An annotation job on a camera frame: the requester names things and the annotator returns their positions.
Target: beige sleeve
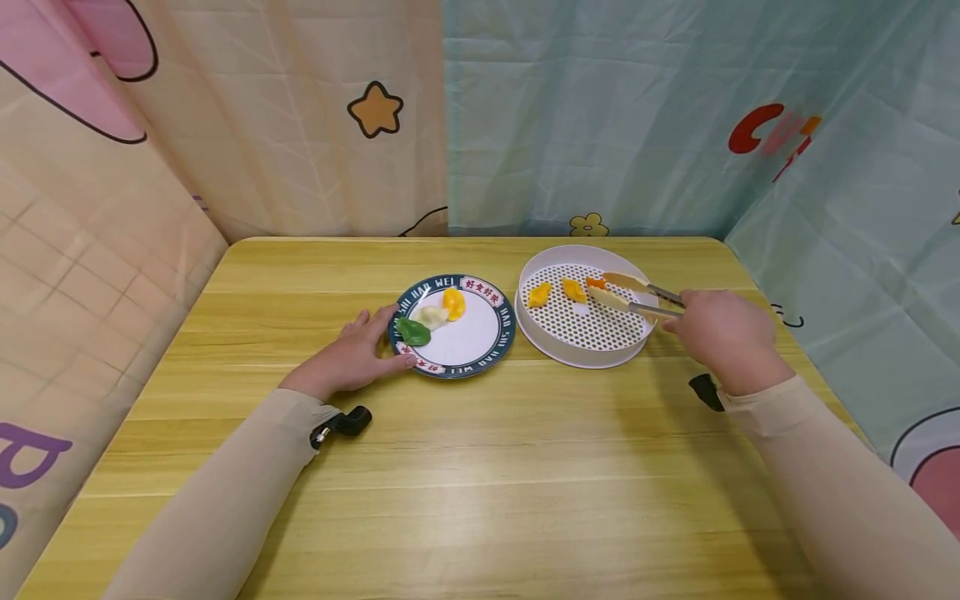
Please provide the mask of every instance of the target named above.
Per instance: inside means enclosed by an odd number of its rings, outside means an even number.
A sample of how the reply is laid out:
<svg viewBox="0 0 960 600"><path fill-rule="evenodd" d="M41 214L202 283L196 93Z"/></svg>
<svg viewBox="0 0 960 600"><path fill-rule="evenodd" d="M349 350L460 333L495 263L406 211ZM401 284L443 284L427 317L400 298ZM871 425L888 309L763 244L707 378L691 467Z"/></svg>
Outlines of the beige sleeve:
<svg viewBox="0 0 960 600"><path fill-rule="evenodd" d="M310 432L340 411L275 390L160 511L105 600L232 600L300 471Z"/></svg>
<svg viewBox="0 0 960 600"><path fill-rule="evenodd" d="M960 542L802 379L721 399L839 597L960 598Z"/></svg>

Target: white dumpling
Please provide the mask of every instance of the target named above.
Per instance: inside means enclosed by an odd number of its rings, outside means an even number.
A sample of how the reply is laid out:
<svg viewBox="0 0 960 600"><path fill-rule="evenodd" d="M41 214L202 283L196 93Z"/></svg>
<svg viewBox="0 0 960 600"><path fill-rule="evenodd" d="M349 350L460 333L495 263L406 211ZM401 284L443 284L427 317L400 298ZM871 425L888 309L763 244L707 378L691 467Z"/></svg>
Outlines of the white dumpling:
<svg viewBox="0 0 960 600"><path fill-rule="evenodd" d="M423 306L414 313L413 320L433 331L446 325L446 318L449 316L450 311L440 306Z"/></svg>

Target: black clip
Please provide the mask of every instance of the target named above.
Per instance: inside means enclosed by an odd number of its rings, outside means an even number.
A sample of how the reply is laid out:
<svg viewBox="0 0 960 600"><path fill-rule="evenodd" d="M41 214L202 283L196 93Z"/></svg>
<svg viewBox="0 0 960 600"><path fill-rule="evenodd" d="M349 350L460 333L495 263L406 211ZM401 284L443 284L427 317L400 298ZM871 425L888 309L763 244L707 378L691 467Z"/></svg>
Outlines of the black clip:
<svg viewBox="0 0 960 600"><path fill-rule="evenodd" d="M710 407L711 411L715 413L724 412L723 402L720 401L720 396L717 395L717 387L713 383L713 379L710 378L710 373L705 372L702 375L697 375L693 379L690 379L689 385L693 388L694 394L696 394L706 406Z"/></svg>
<svg viewBox="0 0 960 600"><path fill-rule="evenodd" d="M345 436L355 437L367 428L373 420L373 413L366 406L356 406L346 415L340 413L310 432L310 445L314 450L320 449L320 444L331 432L336 431Z"/></svg>

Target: plate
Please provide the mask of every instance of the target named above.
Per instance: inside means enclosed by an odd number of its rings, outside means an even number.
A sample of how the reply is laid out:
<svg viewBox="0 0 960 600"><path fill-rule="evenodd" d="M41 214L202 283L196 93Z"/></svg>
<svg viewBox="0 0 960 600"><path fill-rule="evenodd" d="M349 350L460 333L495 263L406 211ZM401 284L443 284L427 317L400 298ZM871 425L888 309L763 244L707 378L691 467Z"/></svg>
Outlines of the plate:
<svg viewBox="0 0 960 600"><path fill-rule="evenodd" d="M463 317L430 332L430 343L407 346L396 331L400 317L410 318L426 305L442 306L444 290L457 288L464 294ZM516 315L510 301L495 285L479 277L445 274L428 277L403 293L396 303L388 333L396 354L417 356L418 372L437 379L462 379L479 375L507 354L516 336Z"/></svg>

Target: beige curtain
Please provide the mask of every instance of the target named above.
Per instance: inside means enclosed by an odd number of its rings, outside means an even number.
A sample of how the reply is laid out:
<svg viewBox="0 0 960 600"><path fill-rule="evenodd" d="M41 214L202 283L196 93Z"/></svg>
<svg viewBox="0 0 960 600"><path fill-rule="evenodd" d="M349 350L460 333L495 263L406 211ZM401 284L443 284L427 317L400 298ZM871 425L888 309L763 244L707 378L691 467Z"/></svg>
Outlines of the beige curtain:
<svg viewBox="0 0 960 600"><path fill-rule="evenodd" d="M0 5L4 599L227 247L60 9Z"/></svg>
<svg viewBox="0 0 960 600"><path fill-rule="evenodd" d="M141 0L125 86L231 241L445 234L439 0Z"/></svg>

